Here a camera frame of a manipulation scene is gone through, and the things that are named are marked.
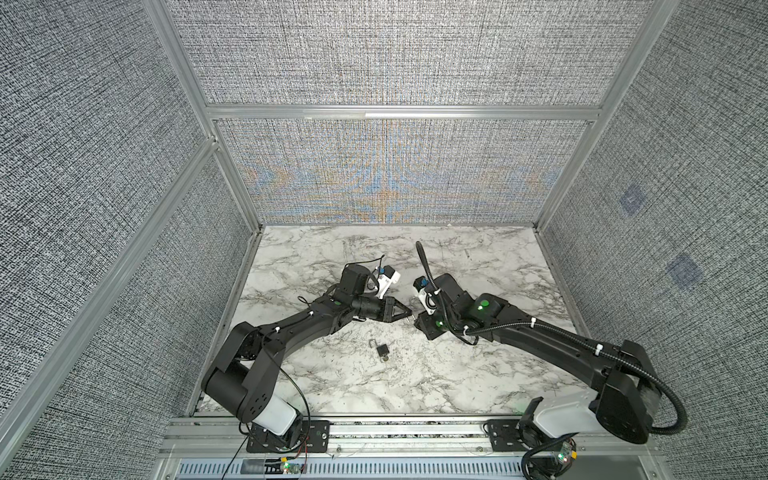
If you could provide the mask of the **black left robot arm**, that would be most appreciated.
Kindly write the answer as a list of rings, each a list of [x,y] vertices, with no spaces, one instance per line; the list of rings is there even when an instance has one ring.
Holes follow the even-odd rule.
[[[298,313],[259,326],[236,325],[204,374],[202,391],[240,423],[266,431],[279,449],[298,448],[307,437],[303,424],[309,417],[275,394],[283,360],[350,323],[409,317],[412,310],[387,294],[399,279],[389,265],[371,271],[347,264],[340,280]]]

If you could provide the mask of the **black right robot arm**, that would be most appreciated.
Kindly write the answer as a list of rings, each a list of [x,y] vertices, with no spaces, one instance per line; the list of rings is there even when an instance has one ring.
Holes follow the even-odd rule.
[[[583,382],[588,391],[562,398],[536,398],[521,418],[527,442],[569,433],[601,433],[632,444],[648,441],[661,392],[645,349],[592,340],[547,323],[492,294],[472,297],[449,274],[417,278],[413,287],[424,310],[416,327],[434,340],[455,326],[521,349]]]

